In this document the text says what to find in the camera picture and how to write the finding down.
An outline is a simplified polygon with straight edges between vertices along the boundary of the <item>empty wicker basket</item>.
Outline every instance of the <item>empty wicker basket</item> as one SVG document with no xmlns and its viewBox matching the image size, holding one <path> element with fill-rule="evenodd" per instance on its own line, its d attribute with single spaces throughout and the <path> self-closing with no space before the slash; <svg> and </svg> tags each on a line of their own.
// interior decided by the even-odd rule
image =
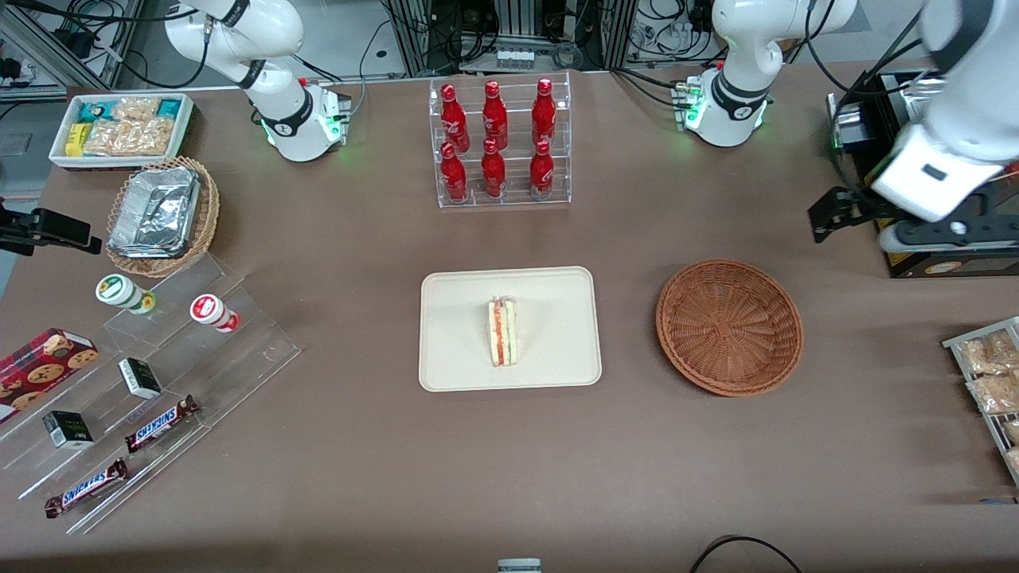
<svg viewBox="0 0 1019 573">
<path fill-rule="evenodd" d="M 661 290 L 655 323 L 673 365 L 722 396 L 773 389 L 803 350 L 803 325 L 785 289 L 739 261 L 707 259 L 676 273 Z"/>
</svg>

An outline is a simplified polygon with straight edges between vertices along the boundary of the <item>acrylic display shelf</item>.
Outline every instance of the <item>acrylic display shelf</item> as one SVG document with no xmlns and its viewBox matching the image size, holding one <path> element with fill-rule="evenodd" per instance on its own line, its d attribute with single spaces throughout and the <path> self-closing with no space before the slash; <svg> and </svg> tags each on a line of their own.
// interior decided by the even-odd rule
<svg viewBox="0 0 1019 573">
<path fill-rule="evenodd" d="M 998 452 L 1002 455 L 1003 459 L 1007 451 L 1019 446 L 1017 444 L 1013 444 L 1012 440 L 1009 439 L 1009 436 L 1005 432 L 1004 428 L 1004 425 L 1007 422 L 1019 418 L 1019 414 L 987 414 L 980 409 L 979 400 L 973 393 L 973 382 L 977 377 L 979 377 L 979 375 L 973 374 L 973 372 L 969 370 L 959 349 L 961 348 L 962 343 L 981 338 L 999 330 L 1005 330 L 1005 332 L 1008 333 L 1009 338 L 1012 340 L 1012 344 L 1016 348 L 1019 348 L 1019 334 L 1016 332 L 1017 326 L 1019 326 L 1019 317 L 1010 318 L 942 343 L 943 347 L 952 352 L 952 356 L 955 358 L 956 364 L 959 365 L 959 369 L 962 371 L 962 375 L 966 379 L 966 389 L 968 389 L 970 395 L 973 396 L 973 400 L 977 402 L 977 410 L 980 411 L 980 416 L 983 418 L 983 421 L 986 422 L 987 429 L 990 430 L 990 436 L 994 438 L 995 445 L 998 447 Z M 1016 486 L 1019 486 L 1019 472 L 1017 472 L 1016 468 L 1012 467 L 1012 464 L 1009 464 L 1007 460 L 1005 461 L 1005 466 L 1009 469 L 1009 473 L 1012 475 L 1012 481 L 1016 484 Z"/>
<path fill-rule="evenodd" d="M 531 138 L 531 107 L 537 97 L 538 80 L 552 81 L 552 99 L 555 100 L 555 137 L 551 141 L 549 154 L 555 164 L 552 170 L 552 192 L 545 201 L 535 201 L 531 197 L 531 158 L 534 157 L 534 142 Z M 509 122 L 509 142 L 502 150 L 506 164 L 506 189 L 501 199 L 492 199 L 485 194 L 484 177 L 481 173 L 481 158 L 484 156 L 482 144 L 485 129 L 481 111 L 485 105 L 484 77 L 458 76 L 433 80 L 429 95 L 429 122 L 432 132 L 432 161 L 435 164 L 435 188 L 439 207 L 450 210 L 495 210 L 504 208 L 528 209 L 550 206 L 565 207 L 573 198 L 573 173 L 571 171 L 572 105 L 569 73 L 506 74 L 497 76 L 502 101 L 506 104 Z M 457 89 L 457 99 L 467 113 L 467 133 L 471 137 L 471 148 L 460 156 L 467 170 L 467 201 L 453 203 L 445 191 L 439 164 L 442 156 L 439 146 L 445 141 L 442 131 L 442 98 L 439 88 L 451 84 Z"/>
<path fill-rule="evenodd" d="M 301 349 L 239 287 L 242 278 L 205 254 L 152 289 L 156 308 L 151 313 L 121 311 L 93 333 L 100 358 L 90 369 L 0 425 L 6 487 L 37 506 L 40 520 L 68 534 L 86 533 L 298 356 Z M 192 301 L 205 293 L 218 296 L 240 316 L 235 330 L 218 332 L 191 318 Z M 163 388 L 158 399 L 143 400 L 127 392 L 117 368 L 126 357 L 149 363 Z M 201 410 L 128 454 L 124 437 L 189 394 Z M 83 451 L 54 448 L 42 421 L 51 410 L 81 413 L 95 444 Z M 56 519 L 45 518 L 49 498 L 103 471 L 117 458 L 127 465 L 127 481 L 103 488 Z"/>
</svg>

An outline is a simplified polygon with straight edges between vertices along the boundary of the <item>snickers bar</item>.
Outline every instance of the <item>snickers bar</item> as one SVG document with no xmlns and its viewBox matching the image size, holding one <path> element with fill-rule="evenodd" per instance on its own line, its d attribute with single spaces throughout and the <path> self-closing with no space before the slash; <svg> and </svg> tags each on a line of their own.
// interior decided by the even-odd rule
<svg viewBox="0 0 1019 573">
<path fill-rule="evenodd" d="M 173 405 L 158 418 L 145 424 L 142 429 L 124 438 L 127 442 L 127 451 L 133 454 L 149 442 L 166 432 L 166 430 L 180 423 L 184 418 L 199 411 L 199 405 L 195 403 L 192 395 Z"/>
<path fill-rule="evenodd" d="M 127 479 L 127 466 L 122 459 L 118 459 L 112 466 L 68 489 L 63 496 L 54 496 L 47 500 L 46 517 L 53 519 L 110 483 L 123 479 Z"/>
</svg>

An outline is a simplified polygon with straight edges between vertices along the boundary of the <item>sandwich slice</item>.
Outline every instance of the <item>sandwich slice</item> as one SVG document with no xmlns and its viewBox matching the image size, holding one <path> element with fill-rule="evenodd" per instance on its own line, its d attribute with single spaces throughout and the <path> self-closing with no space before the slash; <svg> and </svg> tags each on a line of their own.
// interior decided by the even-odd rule
<svg viewBox="0 0 1019 573">
<path fill-rule="evenodd" d="M 493 366 L 517 364 L 517 301 L 496 297 L 488 303 L 488 343 Z"/>
</svg>

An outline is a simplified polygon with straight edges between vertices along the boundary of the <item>bottle cap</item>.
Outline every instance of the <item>bottle cap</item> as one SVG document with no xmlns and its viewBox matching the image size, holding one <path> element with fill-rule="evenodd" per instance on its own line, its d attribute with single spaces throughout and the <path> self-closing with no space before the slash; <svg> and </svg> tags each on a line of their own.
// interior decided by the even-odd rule
<svg viewBox="0 0 1019 573">
<path fill-rule="evenodd" d="M 202 324 L 212 324 L 218 322 L 226 313 L 223 301 L 215 295 L 202 295 L 195 299 L 191 308 L 192 318 Z"/>
<path fill-rule="evenodd" d="M 122 274 L 110 274 L 96 285 L 96 298 L 108 305 L 119 306 L 130 301 L 136 291 L 138 287 L 130 278 Z"/>
</svg>

